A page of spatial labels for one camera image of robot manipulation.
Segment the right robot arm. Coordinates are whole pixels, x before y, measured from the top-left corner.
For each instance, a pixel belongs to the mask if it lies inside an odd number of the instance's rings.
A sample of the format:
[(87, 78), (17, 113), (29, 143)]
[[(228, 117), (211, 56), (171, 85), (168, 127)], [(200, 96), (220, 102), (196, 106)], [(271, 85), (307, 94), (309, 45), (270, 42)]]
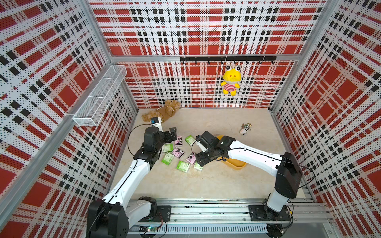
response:
[(223, 136), (217, 138), (205, 131), (196, 137), (195, 144), (201, 152), (196, 154), (196, 162), (200, 166), (221, 159), (234, 159), (255, 166), (275, 177), (273, 192), (265, 199), (264, 205), (258, 207), (254, 220), (290, 220), (284, 213), (286, 203), (297, 196), (302, 170), (295, 157), (288, 152), (283, 155), (261, 151), (245, 145), (236, 139)]

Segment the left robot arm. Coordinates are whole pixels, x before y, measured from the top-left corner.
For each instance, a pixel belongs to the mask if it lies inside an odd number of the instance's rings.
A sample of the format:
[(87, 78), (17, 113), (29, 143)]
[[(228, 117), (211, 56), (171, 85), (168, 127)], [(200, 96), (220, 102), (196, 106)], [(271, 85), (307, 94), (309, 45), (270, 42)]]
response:
[(146, 128), (144, 141), (134, 154), (128, 171), (104, 198), (89, 205), (87, 238), (125, 238), (130, 228), (141, 219), (155, 217), (155, 199), (142, 197), (133, 205), (129, 202), (138, 185), (158, 161), (162, 147), (176, 140), (176, 127), (168, 131), (161, 131), (156, 126)]

